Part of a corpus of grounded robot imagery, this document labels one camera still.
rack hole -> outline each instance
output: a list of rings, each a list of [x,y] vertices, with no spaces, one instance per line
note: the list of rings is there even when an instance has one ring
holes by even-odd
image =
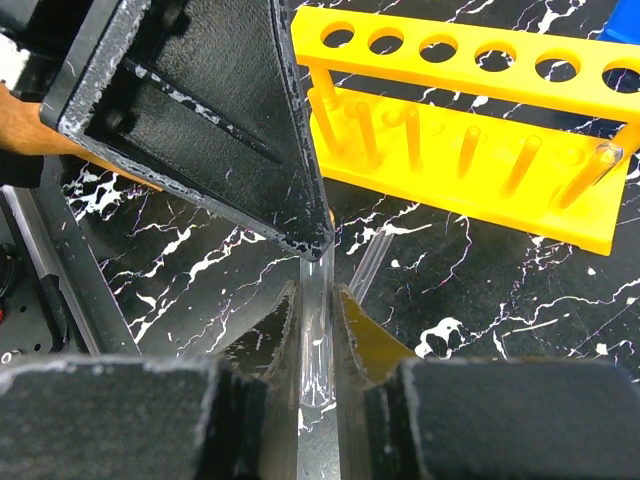
[[[355,28],[350,23],[333,23],[322,32],[322,43],[330,48],[344,47],[353,39],[354,34]]]
[[[447,36],[432,37],[420,47],[420,56],[431,63],[442,63],[453,58],[458,51],[458,42]]]
[[[609,68],[602,74],[602,80],[607,87],[618,93],[640,91],[640,73],[632,68]]]
[[[516,61],[516,52],[509,45],[485,45],[476,52],[476,65],[486,72],[503,72]]]
[[[536,64],[536,72],[548,82],[567,82],[578,74],[578,69],[569,60],[550,58]]]
[[[384,28],[369,39],[369,50],[377,55],[390,55],[397,52],[404,43],[404,35],[395,28]]]

test tube rack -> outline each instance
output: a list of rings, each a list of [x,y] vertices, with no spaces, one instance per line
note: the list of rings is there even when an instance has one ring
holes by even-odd
[[[309,67],[311,130],[324,176],[602,255],[611,252],[630,156],[640,148],[640,93],[610,89],[603,73],[640,71],[640,47],[495,28],[301,7],[292,26]],[[331,47],[327,37],[352,38]],[[376,40],[401,46],[376,54]],[[446,43],[432,63],[420,52]],[[500,50],[506,70],[476,64]],[[565,60],[576,75],[552,83],[535,66]],[[330,71],[486,95],[626,123],[612,142],[334,86]]]

blue plastic object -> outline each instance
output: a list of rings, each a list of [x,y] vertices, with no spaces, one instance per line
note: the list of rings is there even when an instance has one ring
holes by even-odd
[[[620,0],[598,40],[640,45],[640,0]]]

clear glass tube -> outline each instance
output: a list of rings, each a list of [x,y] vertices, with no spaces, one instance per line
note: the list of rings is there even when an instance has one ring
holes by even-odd
[[[333,396],[333,344],[331,295],[333,294],[332,243],[317,262],[300,260],[302,288],[302,345],[300,403],[324,407]]]
[[[392,240],[393,233],[387,233],[379,228],[371,239],[367,251],[364,252],[356,273],[353,274],[349,290],[360,305],[369,291],[371,282],[373,282]]]

black and white marble pattern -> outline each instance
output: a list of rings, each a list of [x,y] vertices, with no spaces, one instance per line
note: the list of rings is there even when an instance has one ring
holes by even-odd
[[[615,3],[304,2],[592,39]],[[619,127],[458,92],[344,74],[336,81],[602,137]],[[325,186],[336,217],[336,281],[349,282],[377,228],[395,233],[364,308],[421,356],[608,358],[640,380],[637,160],[610,257],[330,180]],[[78,175],[71,169],[64,190],[144,353],[219,352],[272,307],[285,280],[298,277],[298,260],[260,236],[112,173],[82,167]]]

